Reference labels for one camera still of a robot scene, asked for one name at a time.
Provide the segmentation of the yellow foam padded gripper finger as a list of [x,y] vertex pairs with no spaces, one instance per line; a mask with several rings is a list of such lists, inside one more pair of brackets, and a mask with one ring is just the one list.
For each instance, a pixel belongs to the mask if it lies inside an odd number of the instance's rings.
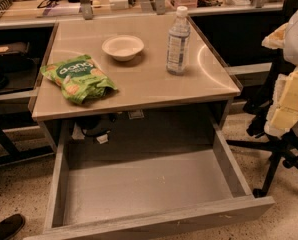
[[282,49],[283,58],[295,65],[287,76],[282,74],[274,85],[273,103],[268,110],[264,131],[281,137],[298,122],[298,27],[285,23],[264,38],[264,46]]

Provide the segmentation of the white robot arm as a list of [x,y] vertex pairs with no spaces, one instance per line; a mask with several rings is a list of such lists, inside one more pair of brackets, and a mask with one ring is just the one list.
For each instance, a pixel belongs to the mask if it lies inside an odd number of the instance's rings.
[[295,65],[288,76],[278,76],[273,104],[266,116],[265,132],[281,137],[298,122],[298,10],[288,23],[265,37],[262,45],[270,49],[282,49],[284,60]]

